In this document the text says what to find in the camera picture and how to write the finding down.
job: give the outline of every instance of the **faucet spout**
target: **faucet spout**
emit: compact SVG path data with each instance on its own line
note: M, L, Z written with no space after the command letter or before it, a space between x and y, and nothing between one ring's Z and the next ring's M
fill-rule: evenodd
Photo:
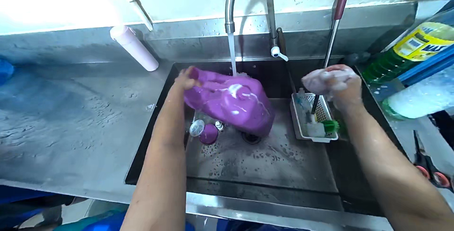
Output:
M235 32L235 22L233 21L233 4L235 0L226 0L226 33ZM276 23L274 19L274 1L266 0L268 8L268 28L270 30L271 47L277 46Z

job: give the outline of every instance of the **sink drain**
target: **sink drain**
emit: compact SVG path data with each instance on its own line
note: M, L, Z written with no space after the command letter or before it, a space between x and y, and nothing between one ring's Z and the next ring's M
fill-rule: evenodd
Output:
M251 145L257 144L257 143L259 143L262 140L262 138L260 138L258 136L255 136L255 135L252 135L252 134L248 134L248 133L245 133L245 132L242 132L241 136L243 137L244 141L246 141L247 143L249 143Z

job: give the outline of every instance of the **forearm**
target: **forearm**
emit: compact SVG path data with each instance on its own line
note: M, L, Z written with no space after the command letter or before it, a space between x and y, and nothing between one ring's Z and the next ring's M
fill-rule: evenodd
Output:
M364 106L344 111L344 119L366 178L385 212L427 218L451 215L440 193L397 149Z
M159 112L122 230L184 230L183 91L172 86Z

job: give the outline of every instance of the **green liquid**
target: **green liquid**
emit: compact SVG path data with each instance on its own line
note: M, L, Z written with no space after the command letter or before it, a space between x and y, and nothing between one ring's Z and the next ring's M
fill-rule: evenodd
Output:
M404 117L402 116L401 114L395 112L390 106L389 106L389 102L388 102L388 98L386 98L385 100L383 100L383 102L381 103L381 106L382 106L382 109L383 111L390 117L394 118L394 119L397 119L397 120L410 120L410 118L408 117Z
M391 48L372 62L362 75L368 84L381 84L393 80L419 63L400 57Z

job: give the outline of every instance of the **dish soap bottle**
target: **dish soap bottle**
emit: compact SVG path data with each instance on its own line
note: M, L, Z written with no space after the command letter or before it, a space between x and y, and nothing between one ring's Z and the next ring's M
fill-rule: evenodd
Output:
M454 44L454 9L423 22L395 46L372 62L362 73L368 84L393 80L419 62Z

